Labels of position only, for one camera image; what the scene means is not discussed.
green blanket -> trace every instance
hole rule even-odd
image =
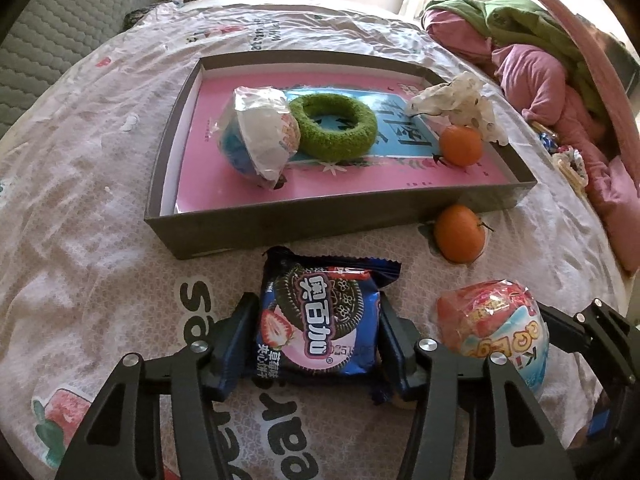
[[[567,69],[569,84],[580,93],[587,109],[600,120],[609,120],[580,50],[556,20],[536,3],[531,0],[431,0],[426,8],[455,12],[498,46],[519,43],[545,50]]]

pink blanket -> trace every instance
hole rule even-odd
[[[622,156],[612,161],[597,147],[605,129],[566,84],[562,64],[545,51],[515,44],[492,50],[469,23],[446,10],[430,10],[422,24],[429,35],[463,59],[498,78],[505,97],[527,121],[552,127],[563,144],[577,148],[590,183],[586,192],[609,234],[622,266],[640,267],[640,137],[622,84],[609,59],[584,25],[558,0],[539,0],[574,39],[609,111]]]

green donut-shaped toy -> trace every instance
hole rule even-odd
[[[366,104],[340,94],[309,94],[289,104],[300,127],[300,150],[323,162],[365,155],[376,141],[378,120]],[[355,126],[349,130],[321,128],[311,117],[337,115]]]

white starfish print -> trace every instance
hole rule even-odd
[[[344,166],[338,166],[334,162],[320,162],[320,164],[324,166],[324,168],[322,169],[323,173],[325,171],[331,171],[331,174],[333,176],[335,176],[336,171],[347,171],[347,168],[345,168]]]

box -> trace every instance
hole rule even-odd
[[[439,157],[434,132],[443,124],[404,115],[408,99],[442,82],[420,65],[343,52],[204,57],[162,134],[145,222],[184,259],[425,221],[455,202],[478,213],[515,206],[536,180],[511,146],[487,143],[477,165],[454,168]],[[218,120],[237,86],[274,86],[290,98],[315,91],[355,96],[376,113],[378,139],[368,155],[341,164],[299,153],[281,189],[261,189],[218,150]]]

